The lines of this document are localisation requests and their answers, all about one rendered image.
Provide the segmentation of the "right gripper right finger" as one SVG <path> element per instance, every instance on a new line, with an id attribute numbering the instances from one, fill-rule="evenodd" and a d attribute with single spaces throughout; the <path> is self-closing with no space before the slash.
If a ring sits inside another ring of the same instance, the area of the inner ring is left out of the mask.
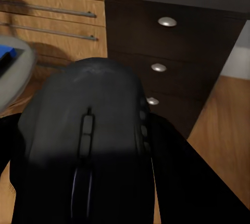
<path id="1" fill-rule="evenodd" d="M 169 120 L 148 115 L 161 224 L 250 224 L 250 210 Z"/>

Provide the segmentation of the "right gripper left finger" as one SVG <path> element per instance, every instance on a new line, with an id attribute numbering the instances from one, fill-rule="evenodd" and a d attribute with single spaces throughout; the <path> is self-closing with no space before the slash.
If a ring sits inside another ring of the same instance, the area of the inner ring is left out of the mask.
<path id="1" fill-rule="evenodd" d="M 0 118 L 0 175 L 10 160 L 11 147 L 21 114 L 7 115 Z"/>

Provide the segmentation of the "folder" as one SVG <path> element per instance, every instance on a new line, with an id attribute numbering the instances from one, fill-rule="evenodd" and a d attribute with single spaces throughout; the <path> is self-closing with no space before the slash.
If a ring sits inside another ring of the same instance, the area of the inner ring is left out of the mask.
<path id="1" fill-rule="evenodd" d="M 13 47 L 0 45 L 0 71 L 6 67 L 15 55 L 16 52 Z"/>

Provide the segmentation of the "mouse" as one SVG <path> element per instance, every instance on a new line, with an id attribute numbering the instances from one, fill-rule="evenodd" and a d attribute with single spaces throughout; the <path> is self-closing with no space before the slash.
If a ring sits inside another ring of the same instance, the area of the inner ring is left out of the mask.
<path id="1" fill-rule="evenodd" d="M 54 70 L 11 147 L 11 224 L 153 224 L 150 106 L 140 75 L 111 58 Z"/>

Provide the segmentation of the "swivel chair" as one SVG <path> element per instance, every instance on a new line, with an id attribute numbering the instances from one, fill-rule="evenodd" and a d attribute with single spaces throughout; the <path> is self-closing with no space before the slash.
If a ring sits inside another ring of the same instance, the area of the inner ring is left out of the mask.
<path id="1" fill-rule="evenodd" d="M 0 117 L 27 103 L 31 94 L 17 100 L 23 93 L 36 66 L 36 55 L 33 48 L 24 40 L 0 34 L 0 45 L 13 47 L 16 55 L 0 71 Z"/>

